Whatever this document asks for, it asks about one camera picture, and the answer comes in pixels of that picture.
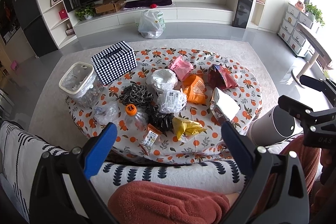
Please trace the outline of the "white shopping bag on floor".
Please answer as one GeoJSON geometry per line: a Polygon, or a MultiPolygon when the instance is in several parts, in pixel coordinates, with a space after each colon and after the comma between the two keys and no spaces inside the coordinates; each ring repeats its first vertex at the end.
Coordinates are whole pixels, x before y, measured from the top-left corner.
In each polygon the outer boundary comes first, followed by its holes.
{"type": "Polygon", "coordinates": [[[143,38],[156,39],[165,30],[163,12],[159,10],[145,10],[141,13],[138,24],[138,32],[143,38]]]}

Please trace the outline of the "small orange snack packet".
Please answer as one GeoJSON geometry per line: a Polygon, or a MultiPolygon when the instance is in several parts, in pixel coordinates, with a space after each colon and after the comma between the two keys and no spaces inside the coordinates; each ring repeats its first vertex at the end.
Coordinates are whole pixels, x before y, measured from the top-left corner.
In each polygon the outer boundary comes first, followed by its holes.
{"type": "Polygon", "coordinates": [[[162,132],[155,128],[153,125],[147,125],[147,132],[144,135],[142,141],[140,141],[139,146],[145,155],[149,155],[151,148],[156,141],[159,141],[161,138],[162,132]]]}

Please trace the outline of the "black plastic bag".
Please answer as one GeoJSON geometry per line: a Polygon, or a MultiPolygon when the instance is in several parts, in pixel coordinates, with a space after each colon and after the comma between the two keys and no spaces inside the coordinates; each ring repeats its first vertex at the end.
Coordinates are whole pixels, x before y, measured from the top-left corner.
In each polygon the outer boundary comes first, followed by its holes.
{"type": "Polygon", "coordinates": [[[173,113],[160,113],[157,105],[147,106],[145,112],[148,115],[149,124],[154,126],[161,133],[165,134],[168,131],[173,131],[173,113]]]}

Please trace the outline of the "dark purple cloth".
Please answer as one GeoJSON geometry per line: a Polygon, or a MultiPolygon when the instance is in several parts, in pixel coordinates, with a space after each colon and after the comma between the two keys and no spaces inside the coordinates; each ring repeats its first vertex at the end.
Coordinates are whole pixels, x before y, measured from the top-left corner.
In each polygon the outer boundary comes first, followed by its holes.
{"type": "Polygon", "coordinates": [[[136,0],[126,2],[124,9],[141,9],[141,8],[152,8],[156,6],[170,6],[173,4],[172,0],[136,0]]]}

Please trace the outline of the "orange snack bag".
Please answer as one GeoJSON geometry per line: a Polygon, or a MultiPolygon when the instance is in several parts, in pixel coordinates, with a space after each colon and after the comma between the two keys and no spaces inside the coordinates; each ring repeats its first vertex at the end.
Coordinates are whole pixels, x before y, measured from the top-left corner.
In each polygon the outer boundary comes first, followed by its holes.
{"type": "Polygon", "coordinates": [[[183,93],[187,96],[187,102],[204,105],[205,89],[205,83],[199,75],[189,75],[183,81],[183,93]]]}

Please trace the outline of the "clear plastic storage bin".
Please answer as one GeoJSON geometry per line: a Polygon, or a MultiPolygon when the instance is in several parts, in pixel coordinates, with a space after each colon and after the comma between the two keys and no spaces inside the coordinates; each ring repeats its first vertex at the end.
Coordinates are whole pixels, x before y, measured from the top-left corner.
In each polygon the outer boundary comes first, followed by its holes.
{"type": "Polygon", "coordinates": [[[81,61],[66,71],[59,81],[59,88],[84,108],[93,107],[104,91],[94,67],[81,61]]]}

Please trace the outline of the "red snack bag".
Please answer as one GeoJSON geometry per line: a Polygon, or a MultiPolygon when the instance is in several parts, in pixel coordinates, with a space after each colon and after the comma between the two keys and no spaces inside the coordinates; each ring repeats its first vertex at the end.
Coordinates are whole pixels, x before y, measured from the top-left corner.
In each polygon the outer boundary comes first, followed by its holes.
{"type": "Polygon", "coordinates": [[[211,65],[209,68],[208,84],[211,88],[218,88],[222,91],[238,87],[237,82],[220,65],[211,65]]]}

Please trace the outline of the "white foam net with label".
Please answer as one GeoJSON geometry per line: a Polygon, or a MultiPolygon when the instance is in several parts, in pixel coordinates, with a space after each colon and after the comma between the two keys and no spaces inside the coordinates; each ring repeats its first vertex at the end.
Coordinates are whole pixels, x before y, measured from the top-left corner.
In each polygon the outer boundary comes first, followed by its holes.
{"type": "Polygon", "coordinates": [[[187,96],[180,90],[169,90],[159,94],[157,99],[160,113],[177,113],[187,104],[187,96]]]}

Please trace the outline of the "orange print tablecloth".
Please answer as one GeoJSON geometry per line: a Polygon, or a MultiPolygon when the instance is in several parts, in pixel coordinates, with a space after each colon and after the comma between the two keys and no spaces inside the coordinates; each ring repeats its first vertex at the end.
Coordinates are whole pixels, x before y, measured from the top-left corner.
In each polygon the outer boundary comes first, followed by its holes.
{"type": "Polygon", "coordinates": [[[66,99],[79,130],[91,138],[112,122],[112,150],[131,161],[193,164],[228,159],[221,121],[245,133],[260,112],[260,85],[247,68],[214,52],[138,51],[124,69],[95,67],[86,101],[66,99]]]}

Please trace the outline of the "yellow plastic bag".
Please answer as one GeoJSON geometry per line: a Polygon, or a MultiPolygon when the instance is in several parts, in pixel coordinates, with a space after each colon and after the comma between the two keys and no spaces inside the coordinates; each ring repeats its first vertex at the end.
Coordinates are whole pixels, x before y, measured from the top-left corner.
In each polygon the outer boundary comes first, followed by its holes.
{"type": "Polygon", "coordinates": [[[172,125],[175,136],[182,143],[187,143],[196,135],[206,132],[206,129],[199,122],[185,118],[174,117],[172,125]]]}

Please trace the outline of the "red fleece clothing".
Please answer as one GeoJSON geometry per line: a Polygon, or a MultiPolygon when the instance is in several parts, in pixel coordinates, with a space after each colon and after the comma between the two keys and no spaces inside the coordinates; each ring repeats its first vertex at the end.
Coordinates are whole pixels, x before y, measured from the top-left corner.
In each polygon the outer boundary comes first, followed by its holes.
{"type": "MultiPolygon", "coordinates": [[[[298,154],[309,193],[318,165],[325,167],[331,163],[330,151],[304,146],[302,135],[290,142],[280,154],[286,155],[290,151],[298,154]]],[[[270,176],[252,217],[266,209],[274,181],[275,175],[270,176]]],[[[119,223],[219,223],[239,195],[134,181],[112,194],[108,209],[119,223]]]]}

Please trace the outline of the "clear bottle orange cap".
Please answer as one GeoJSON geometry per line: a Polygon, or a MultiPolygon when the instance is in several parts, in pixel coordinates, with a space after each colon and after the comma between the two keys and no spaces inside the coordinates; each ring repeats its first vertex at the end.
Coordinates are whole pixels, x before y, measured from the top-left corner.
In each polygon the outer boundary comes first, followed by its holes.
{"type": "Polygon", "coordinates": [[[148,116],[146,112],[135,106],[134,104],[128,104],[125,107],[125,125],[131,132],[144,132],[147,129],[148,116]]]}

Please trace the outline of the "cardboard box on shelf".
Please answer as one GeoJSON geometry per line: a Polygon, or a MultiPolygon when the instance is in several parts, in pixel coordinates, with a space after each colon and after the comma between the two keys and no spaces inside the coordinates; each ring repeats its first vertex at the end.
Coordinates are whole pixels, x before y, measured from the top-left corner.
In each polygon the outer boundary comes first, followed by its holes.
{"type": "Polygon", "coordinates": [[[126,0],[104,0],[101,4],[94,6],[96,14],[113,14],[121,10],[126,0]]]}

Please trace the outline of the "white leaf pattern blanket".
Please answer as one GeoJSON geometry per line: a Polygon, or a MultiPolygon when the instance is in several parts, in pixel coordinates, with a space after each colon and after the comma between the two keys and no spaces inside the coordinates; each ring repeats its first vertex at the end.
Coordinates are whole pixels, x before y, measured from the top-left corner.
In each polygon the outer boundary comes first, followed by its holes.
{"type": "MultiPolygon", "coordinates": [[[[1,125],[1,182],[21,216],[29,219],[29,199],[34,175],[42,153],[67,154],[18,126],[1,125]]],[[[231,194],[240,192],[247,183],[234,160],[206,161],[183,166],[129,166],[105,162],[91,182],[101,199],[107,202],[122,185],[132,181],[149,181],[163,185],[195,188],[231,194]]]]}

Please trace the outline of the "silver foil snack bag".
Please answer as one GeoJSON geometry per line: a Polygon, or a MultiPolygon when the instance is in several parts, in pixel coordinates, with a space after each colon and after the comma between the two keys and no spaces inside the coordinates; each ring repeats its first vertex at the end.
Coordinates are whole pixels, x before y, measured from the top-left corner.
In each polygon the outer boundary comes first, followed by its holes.
{"type": "Polygon", "coordinates": [[[210,110],[219,125],[226,121],[232,121],[240,111],[240,106],[228,94],[219,88],[213,90],[210,100],[210,110]]]}

